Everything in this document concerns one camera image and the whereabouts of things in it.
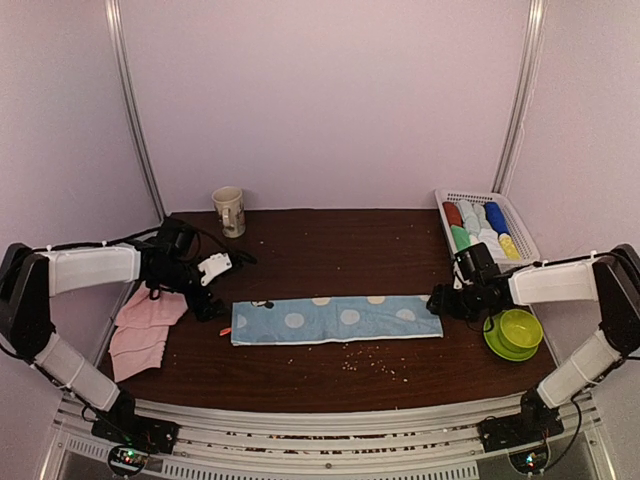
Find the dark brown tabletop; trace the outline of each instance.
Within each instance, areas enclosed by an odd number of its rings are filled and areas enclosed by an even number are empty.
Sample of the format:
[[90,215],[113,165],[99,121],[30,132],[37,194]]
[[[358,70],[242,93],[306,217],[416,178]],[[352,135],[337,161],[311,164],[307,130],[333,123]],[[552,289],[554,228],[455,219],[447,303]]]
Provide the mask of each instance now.
[[[220,232],[212,213],[176,217]],[[436,210],[247,212],[230,245],[254,254],[213,284],[229,306],[247,300],[427,294],[451,281]],[[203,252],[213,253],[204,242]],[[424,407],[517,393],[555,367],[546,344],[531,360],[498,358],[481,333],[444,318],[444,338],[233,347],[230,316],[171,327],[162,368],[121,383],[137,398],[256,412],[349,412]],[[111,375],[105,356],[102,370]]]

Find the white mug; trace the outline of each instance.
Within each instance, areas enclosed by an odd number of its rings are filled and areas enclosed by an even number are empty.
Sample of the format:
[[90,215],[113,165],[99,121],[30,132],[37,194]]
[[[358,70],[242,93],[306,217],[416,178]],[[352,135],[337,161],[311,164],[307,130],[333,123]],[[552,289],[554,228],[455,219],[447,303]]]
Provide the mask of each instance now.
[[246,228],[242,189],[222,187],[213,192],[211,198],[222,222],[222,234],[229,238],[237,238],[242,235]]

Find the red rolled cloth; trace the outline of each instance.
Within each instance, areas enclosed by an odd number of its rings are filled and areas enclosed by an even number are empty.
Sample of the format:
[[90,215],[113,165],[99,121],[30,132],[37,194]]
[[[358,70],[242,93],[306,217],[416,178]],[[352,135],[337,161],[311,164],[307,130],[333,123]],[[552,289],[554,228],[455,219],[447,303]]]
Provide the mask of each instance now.
[[443,202],[442,207],[444,208],[444,213],[447,216],[449,226],[457,225],[458,227],[462,227],[462,216],[460,215],[458,207],[451,202]]

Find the white basket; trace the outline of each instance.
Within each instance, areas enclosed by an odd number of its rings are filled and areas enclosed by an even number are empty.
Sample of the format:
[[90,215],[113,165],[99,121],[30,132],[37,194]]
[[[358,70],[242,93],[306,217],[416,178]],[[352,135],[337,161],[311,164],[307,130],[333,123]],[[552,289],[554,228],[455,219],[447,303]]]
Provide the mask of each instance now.
[[487,202],[496,202],[504,214],[504,218],[507,221],[507,228],[513,239],[513,243],[518,249],[518,253],[522,257],[521,260],[510,259],[498,259],[496,263],[500,266],[501,271],[509,270],[510,268],[520,267],[522,265],[529,265],[531,262],[540,260],[540,252],[536,244],[533,242],[533,238],[529,234],[529,231],[524,226],[524,222],[513,208],[511,202],[499,193],[467,193],[456,192],[453,190],[436,190],[436,201],[438,202],[438,210],[440,210],[440,220],[442,221],[442,229],[447,237],[447,246],[449,247],[449,253],[453,258],[454,253],[458,251],[456,244],[453,241],[453,235],[451,234],[451,228],[449,228],[449,222],[447,216],[444,213],[444,202],[459,202],[460,200],[469,200],[471,203],[479,203],[484,205]]

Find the folded pink cloth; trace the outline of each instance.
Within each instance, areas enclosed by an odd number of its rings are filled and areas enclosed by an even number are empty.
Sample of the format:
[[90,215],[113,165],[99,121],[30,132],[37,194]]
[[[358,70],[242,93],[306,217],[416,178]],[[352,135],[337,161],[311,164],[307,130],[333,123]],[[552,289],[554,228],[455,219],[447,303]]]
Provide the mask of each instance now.
[[151,300],[150,293],[147,287],[141,285],[118,313],[116,325],[130,328],[171,326],[187,311],[187,302],[179,293],[162,292],[157,300]]
[[149,328],[119,327],[111,339],[109,353],[118,355],[125,352],[137,352],[153,347],[156,343],[166,342],[169,327],[163,325]]
[[160,368],[164,345],[164,342],[159,342],[153,347],[144,350],[124,352],[118,355],[112,354],[114,381],[121,382],[147,368]]
[[160,368],[169,327],[187,311],[180,294],[162,292],[157,300],[149,294],[140,286],[116,317],[118,328],[109,347],[116,382],[147,368]]

